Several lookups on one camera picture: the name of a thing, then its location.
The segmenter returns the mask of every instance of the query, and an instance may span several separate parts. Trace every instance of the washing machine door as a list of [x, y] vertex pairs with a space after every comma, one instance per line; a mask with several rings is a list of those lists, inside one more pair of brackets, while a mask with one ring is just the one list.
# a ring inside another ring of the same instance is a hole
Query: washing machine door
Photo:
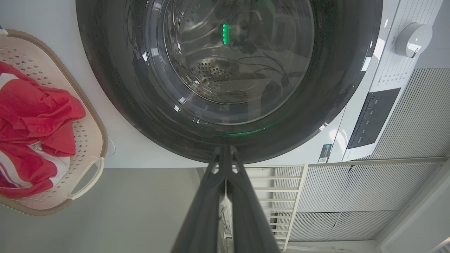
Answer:
[[146, 137], [207, 162], [288, 152], [344, 108], [375, 48], [381, 0], [77, 0], [83, 45]]

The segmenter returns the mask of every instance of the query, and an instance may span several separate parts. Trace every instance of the red clothing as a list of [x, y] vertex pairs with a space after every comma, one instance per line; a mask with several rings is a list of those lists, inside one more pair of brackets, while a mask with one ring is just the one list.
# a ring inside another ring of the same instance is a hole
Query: red clothing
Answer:
[[52, 156], [75, 155], [72, 121], [85, 115], [68, 91], [40, 86], [0, 62], [0, 194], [17, 198], [50, 189], [57, 166], [28, 146], [40, 142]]

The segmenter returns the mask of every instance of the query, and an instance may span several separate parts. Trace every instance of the washing machine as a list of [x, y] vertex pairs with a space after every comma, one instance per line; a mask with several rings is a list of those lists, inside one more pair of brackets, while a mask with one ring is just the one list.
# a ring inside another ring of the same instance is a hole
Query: washing machine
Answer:
[[27, 3], [27, 18], [6, 3], [0, 25], [43, 40], [79, 82], [106, 167], [152, 168], [204, 167], [220, 145], [248, 167], [370, 155], [441, 0]]

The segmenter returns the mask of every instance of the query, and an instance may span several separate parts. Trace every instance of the floor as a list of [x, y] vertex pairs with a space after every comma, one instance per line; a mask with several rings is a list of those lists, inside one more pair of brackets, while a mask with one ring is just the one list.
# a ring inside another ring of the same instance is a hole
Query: floor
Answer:
[[105, 169], [65, 210], [0, 206], [2, 253], [169, 252], [200, 183], [195, 169]]

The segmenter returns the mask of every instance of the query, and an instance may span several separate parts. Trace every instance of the plastic laundry basket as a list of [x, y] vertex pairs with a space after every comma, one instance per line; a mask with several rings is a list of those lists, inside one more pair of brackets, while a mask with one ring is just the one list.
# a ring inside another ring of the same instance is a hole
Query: plastic laundry basket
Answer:
[[[75, 79], [54, 52], [42, 41], [16, 30], [0, 30], [0, 60], [35, 79], [40, 85], [64, 89], [78, 98], [86, 110], [86, 117], [73, 122], [76, 155], [70, 157], [70, 168], [52, 189], [22, 199], [0, 195], [0, 203], [30, 215], [56, 213], [86, 193], [102, 174], [107, 137], [102, 123]], [[94, 164], [98, 169], [90, 182], [72, 193], [80, 179]]]

